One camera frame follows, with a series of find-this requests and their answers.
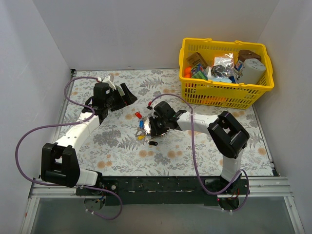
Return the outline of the red key tag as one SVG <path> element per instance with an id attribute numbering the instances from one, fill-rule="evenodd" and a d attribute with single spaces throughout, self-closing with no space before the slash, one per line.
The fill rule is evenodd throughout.
<path id="1" fill-rule="evenodd" d="M 142 115 L 141 115 L 141 113 L 139 113 L 139 112 L 135 112 L 135 115 L 136 115 L 136 117 L 138 117 L 138 118 L 142 118 Z"/>

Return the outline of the metal ring disc key organizer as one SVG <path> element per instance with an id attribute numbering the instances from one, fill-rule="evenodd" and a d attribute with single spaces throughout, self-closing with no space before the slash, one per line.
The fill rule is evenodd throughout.
<path id="1" fill-rule="evenodd" d="M 165 127 L 159 118 L 149 117 L 144 122 L 144 131 L 146 135 L 153 138 L 164 135 L 169 131 L 169 128 Z"/>

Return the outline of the blue key tag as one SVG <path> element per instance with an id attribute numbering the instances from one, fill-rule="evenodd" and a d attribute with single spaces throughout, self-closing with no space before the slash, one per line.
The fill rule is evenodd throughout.
<path id="1" fill-rule="evenodd" d="M 139 120 L 139 127 L 144 128 L 144 120 L 143 119 Z"/>

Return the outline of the yellow key tag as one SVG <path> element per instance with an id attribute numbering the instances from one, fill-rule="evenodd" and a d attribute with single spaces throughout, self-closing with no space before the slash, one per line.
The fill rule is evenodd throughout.
<path id="1" fill-rule="evenodd" d="M 145 135 L 139 135 L 139 136 L 137 137 L 138 140 L 144 140 L 145 138 L 146 138 Z"/>

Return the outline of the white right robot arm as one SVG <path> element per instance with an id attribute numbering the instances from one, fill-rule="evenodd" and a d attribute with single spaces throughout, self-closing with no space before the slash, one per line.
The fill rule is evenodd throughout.
<path id="1" fill-rule="evenodd" d="M 242 153 L 250 138 L 247 130 L 227 111 L 219 115 L 191 114 L 186 110 L 175 111 L 167 102 L 155 106 L 144 123 L 144 130 L 151 137 L 159 137 L 169 130 L 191 131 L 208 134 L 223 156 L 220 187 L 227 194 L 238 188 L 236 173 L 240 170 Z"/>

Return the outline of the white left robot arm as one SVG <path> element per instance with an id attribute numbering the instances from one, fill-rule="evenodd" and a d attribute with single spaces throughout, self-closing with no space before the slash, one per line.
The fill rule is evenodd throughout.
<path id="1" fill-rule="evenodd" d="M 46 143 L 41 154 L 41 178 L 43 181 L 72 188 L 87 186 L 88 191 L 98 195 L 104 184 L 96 171 L 80 168 L 77 154 L 79 149 L 98 128 L 109 112 L 129 106 L 137 101 L 125 83 L 119 86 L 110 81 L 96 83 L 93 96 L 87 99 L 78 117 L 64 136 L 55 143 Z"/>

